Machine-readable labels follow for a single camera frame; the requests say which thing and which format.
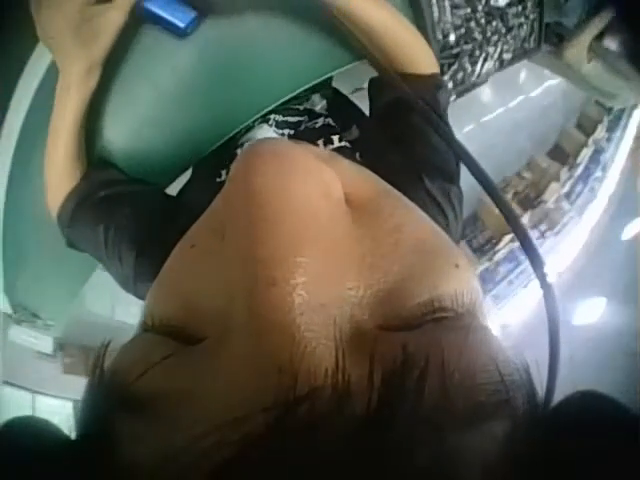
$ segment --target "blue object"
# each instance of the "blue object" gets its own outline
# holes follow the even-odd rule
[[[179,37],[190,35],[200,22],[198,12],[179,0],[140,0],[139,7],[148,21]]]

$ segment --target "black wire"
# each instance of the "black wire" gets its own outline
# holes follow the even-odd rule
[[[401,77],[395,72],[389,72],[400,86],[407,91],[407,93],[415,97],[416,103],[420,104],[422,108],[417,109],[419,114],[425,117],[430,128],[434,130],[436,135],[440,137],[443,142],[448,142],[451,137],[450,132],[445,131],[445,126],[439,121],[433,121],[437,114],[434,108],[429,103],[425,102],[421,98],[413,94],[410,88],[405,85]],[[505,221],[511,227],[514,236],[520,242],[522,251],[526,255],[533,273],[535,274],[540,288],[542,289],[542,296],[544,299],[544,306],[547,312],[547,332],[548,332],[548,344],[549,344],[549,364],[547,366],[547,382],[542,397],[542,409],[546,410],[551,407],[553,399],[556,393],[556,386],[558,383],[558,371],[560,365],[560,309],[558,307],[558,301],[556,298],[555,290],[547,278],[545,272],[544,259],[538,249],[533,238],[529,234],[527,228],[520,221],[520,217],[515,212],[511,204],[502,195],[496,184],[491,177],[478,163],[475,157],[462,145],[462,143],[453,142],[449,145],[453,150],[460,162],[469,170],[471,176],[478,182],[482,189],[489,196],[491,201],[498,208]]]

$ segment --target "sleeve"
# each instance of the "sleeve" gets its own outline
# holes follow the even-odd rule
[[[363,163],[429,215],[456,243],[462,233],[458,142],[440,75],[375,77],[362,132]]]
[[[130,294],[144,299],[194,218],[161,187],[115,166],[92,167],[58,212],[71,248],[87,253]]]

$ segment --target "skin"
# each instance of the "skin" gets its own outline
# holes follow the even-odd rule
[[[92,28],[84,19],[98,7],[86,0],[32,3],[41,39],[60,69],[45,160],[47,201],[55,215],[86,168],[86,108],[132,1],[101,6]],[[384,0],[326,4],[374,63],[403,73],[439,71],[429,45]],[[88,32],[100,41],[87,41]],[[460,308],[456,296],[476,312],[475,325],[447,323],[448,310],[420,315],[434,297],[445,298],[443,307]],[[356,386],[364,383],[372,351],[384,367],[403,345],[446,363],[455,378],[472,384],[478,365],[491,362],[499,349],[473,335],[485,328],[481,303],[461,250],[383,180],[314,146],[265,140],[238,157],[224,189],[176,246],[146,301],[145,317],[155,326],[205,341],[145,378],[162,384],[172,375],[171,393],[160,400],[163,389],[157,390],[158,402],[171,405],[164,399],[183,393],[180,408],[167,406],[170,413],[163,413],[166,425],[171,415],[177,425],[185,411],[206,412],[201,415],[208,424],[257,411],[294,377],[300,389],[315,385],[332,368],[339,346]],[[131,345],[135,349],[136,340]],[[127,355],[112,368],[135,377],[126,372]],[[194,380],[194,365],[206,365],[206,380]],[[436,383],[447,380],[439,372],[433,373]],[[163,434],[164,427],[153,428]],[[169,430],[164,433],[176,435]]]

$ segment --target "merchandise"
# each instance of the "merchandise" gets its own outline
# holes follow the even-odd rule
[[[541,46],[539,0],[431,0],[431,8],[444,78],[457,96]]]

